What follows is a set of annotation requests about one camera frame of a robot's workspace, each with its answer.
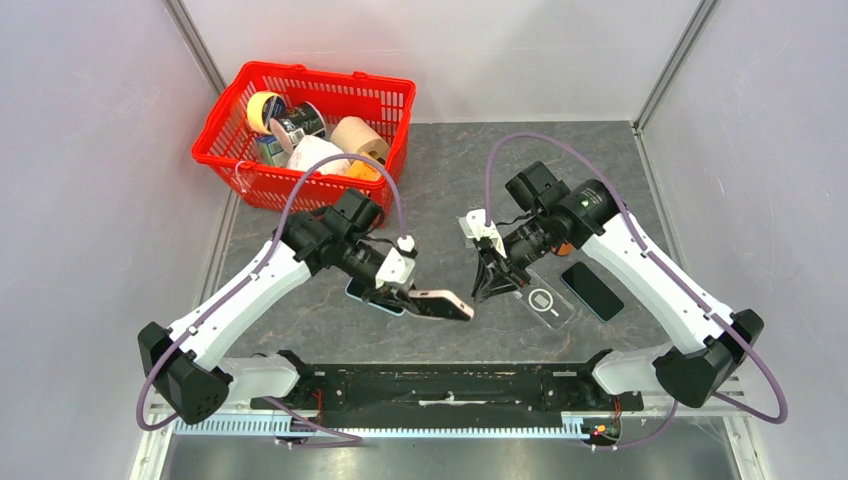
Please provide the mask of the clear phone case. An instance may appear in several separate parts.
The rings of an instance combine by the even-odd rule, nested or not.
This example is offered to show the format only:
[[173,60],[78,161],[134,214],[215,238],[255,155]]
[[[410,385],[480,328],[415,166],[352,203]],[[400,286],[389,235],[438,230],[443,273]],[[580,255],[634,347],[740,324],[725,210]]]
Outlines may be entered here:
[[528,269],[527,274],[529,283],[514,291],[513,297],[548,330],[561,330],[575,316],[575,307],[534,270]]

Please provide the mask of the black phone teal edge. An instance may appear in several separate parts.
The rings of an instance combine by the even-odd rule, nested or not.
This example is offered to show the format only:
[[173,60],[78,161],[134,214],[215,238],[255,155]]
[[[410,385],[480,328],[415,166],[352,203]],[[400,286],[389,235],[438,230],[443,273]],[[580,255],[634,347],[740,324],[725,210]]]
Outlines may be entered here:
[[610,321],[624,309],[624,302],[582,262],[573,264],[560,278],[602,322]]

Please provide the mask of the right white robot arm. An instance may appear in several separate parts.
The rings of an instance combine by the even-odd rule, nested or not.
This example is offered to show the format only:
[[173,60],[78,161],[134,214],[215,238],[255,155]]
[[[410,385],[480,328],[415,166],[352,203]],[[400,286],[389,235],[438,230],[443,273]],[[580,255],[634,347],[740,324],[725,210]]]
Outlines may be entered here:
[[486,221],[483,209],[459,220],[478,252],[475,300],[527,286],[529,266],[569,244],[612,273],[669,337],[668,343],[653,348],[603,354],[592,372],[578,380],[579,400],[601,409],[617,394],[661,389],[688,407],[700,408],[717,396],[747,357],[739,342],[753,343],[762,332],[758,314],[733,311],[699,287],[597,179],[571,189],[535,162],[506,189],[528,216],[508,235]]

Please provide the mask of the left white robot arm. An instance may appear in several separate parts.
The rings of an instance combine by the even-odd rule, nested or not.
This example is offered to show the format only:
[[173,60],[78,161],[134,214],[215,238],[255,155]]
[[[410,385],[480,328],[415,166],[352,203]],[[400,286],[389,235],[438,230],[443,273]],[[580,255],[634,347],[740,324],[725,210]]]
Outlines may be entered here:
[[290,408],[307,405],[310,377],[286,357],[230,362],[225,354],[271,306],[318,272],[337,268],[360,284],[406,292],[417,250],[403,232],[382,254],[367,244],[384,211],[348,189],[335,204],[285,213],[257,256],[221,290],[192,312],[163,327],[151,322],[137,336],[145,382],[137,421],[147,431],[147,394],[155,389],[189,425],[209,418],[228,401],[272,396]]

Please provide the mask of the orange bottle blue cap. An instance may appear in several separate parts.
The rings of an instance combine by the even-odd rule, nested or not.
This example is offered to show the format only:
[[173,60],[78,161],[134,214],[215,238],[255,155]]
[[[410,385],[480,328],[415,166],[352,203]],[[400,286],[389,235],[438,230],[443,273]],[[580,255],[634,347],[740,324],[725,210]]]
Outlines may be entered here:
[[571,243],[562,243],[556,248],[552,249],[552,252],[559,257],[566,257],[574,251],[574,246]]

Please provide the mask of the orange small box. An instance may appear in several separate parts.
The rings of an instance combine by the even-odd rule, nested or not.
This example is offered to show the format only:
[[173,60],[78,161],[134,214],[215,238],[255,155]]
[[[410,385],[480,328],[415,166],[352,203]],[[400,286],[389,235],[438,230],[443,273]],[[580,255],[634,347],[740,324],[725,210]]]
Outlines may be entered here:
[[382,178],[382,174],[378,169],[362,160],[352,161],[345,175],[349,178],[362,181],[378,181]]

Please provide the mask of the beige tape roll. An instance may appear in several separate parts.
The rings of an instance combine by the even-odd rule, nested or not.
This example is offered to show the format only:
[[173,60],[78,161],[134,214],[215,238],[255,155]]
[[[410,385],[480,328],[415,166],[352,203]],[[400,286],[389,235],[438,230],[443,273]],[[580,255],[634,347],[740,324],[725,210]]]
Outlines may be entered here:
[[333,129],[330,142],[344,153],[367,154],[383,162],[389,158],[389,143],[359,117],[343,117]]

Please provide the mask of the blue small box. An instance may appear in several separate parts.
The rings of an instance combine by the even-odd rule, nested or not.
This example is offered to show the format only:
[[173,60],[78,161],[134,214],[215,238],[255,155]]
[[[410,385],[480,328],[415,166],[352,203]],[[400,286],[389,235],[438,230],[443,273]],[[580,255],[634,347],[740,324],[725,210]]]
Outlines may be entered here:
[[255,140],[257,153],[263,164],[273,167],[284,167],[287,163],[287,153],[273,135],[261,135]]

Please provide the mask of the dark printed can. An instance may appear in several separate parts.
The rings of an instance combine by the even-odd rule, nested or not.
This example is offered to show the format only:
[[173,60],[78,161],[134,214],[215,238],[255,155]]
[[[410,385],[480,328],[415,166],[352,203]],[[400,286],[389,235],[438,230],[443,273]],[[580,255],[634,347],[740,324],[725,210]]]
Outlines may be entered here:
[[302,102],[271,118],[269,130],[283,150],[292,153],[306,137],[324,138],[327,126],[321,112],[311,102]]

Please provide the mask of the red plastic basket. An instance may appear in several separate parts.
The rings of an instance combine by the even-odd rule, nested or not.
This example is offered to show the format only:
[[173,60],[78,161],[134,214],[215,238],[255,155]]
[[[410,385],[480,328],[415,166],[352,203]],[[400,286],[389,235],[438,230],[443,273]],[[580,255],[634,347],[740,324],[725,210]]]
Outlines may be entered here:
[[219,97],[191,149],[196,162],[210,167],[248,205],[281,211],[301,175],[269,164],[266,145],[272,135],[249,126],[249,100],[264,91],[281,96],[286,106],[311,103],[329,129],[345,117],[361,118],[389,144],[385,167],[400,180],[416,96],[413,81],[250,61]]

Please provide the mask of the yellow tape roll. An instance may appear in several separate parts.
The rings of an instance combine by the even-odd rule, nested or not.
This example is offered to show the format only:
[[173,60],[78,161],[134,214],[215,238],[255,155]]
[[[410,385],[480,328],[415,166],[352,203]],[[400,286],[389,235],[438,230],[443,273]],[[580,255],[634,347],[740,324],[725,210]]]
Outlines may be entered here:
[[271,135],[270,121],[287,110],[283,97],[273,91],[259,91],[253,94],[246,107],[248,127],[261,135]]

